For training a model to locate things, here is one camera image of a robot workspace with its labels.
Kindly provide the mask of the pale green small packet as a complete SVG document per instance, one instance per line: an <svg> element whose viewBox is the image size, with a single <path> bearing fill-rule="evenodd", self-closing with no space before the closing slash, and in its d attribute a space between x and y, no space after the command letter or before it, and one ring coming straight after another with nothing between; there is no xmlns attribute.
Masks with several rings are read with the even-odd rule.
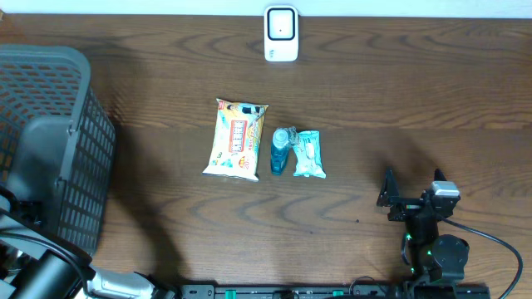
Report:
<svg viewBox="0 0 532 299"><path fill-rule="evenodd" d="M298 143L293 146L297 158L294 176L327 177L321 158L320 133L317 130L298 132Z"/></svg>

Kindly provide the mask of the teal spray bottle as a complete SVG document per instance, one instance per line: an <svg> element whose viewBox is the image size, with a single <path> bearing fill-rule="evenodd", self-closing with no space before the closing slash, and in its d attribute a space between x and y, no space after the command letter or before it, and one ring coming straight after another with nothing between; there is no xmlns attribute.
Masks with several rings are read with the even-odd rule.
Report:
<svg viewBox="0 0 532 299"><path fill-rule="evenodd" d="M297 131L295 127L277 128L273 133L270 155L271 172L281 175L287 165L289 152L297 143Z"/></svg>

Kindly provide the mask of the yellow wet wipes pack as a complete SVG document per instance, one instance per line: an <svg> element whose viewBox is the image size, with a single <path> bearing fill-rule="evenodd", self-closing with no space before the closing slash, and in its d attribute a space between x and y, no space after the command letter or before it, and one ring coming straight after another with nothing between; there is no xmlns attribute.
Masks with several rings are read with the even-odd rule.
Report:
<svg viewBox="0 0 532 299"><path fill-rule="evenodd" d="M268 105L216 100L213 146L203 174L257 182L259 147Z"/></svg>

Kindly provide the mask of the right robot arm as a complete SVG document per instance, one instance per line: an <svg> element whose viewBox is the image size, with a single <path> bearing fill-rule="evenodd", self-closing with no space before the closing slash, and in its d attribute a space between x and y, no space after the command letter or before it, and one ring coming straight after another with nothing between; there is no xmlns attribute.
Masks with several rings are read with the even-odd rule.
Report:
<svg viewBox="0 0 532 299"><path fill-rule="evenodd" d="M404 298L456 298L456 283L464 279L469 244L454 235L441 235L438 223L453 214L461 194L455 183L436 169L428 189L417 198L402 197L390 169L377 198L390 209L387 218L403 222L401 258L411 267L412 279L402 283Z"/></svg>

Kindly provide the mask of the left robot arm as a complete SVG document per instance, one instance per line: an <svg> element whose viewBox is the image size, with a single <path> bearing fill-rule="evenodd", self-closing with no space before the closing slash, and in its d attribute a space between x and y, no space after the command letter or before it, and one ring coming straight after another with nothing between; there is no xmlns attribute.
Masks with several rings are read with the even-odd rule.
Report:
<svg viewBox="0 0 532 299"><path fill-rule="evenodd" d="M24 221L19 212L15 195L2 187L2 298L180 297L179 289L151 276L93 267L86 252Z"/></svg>

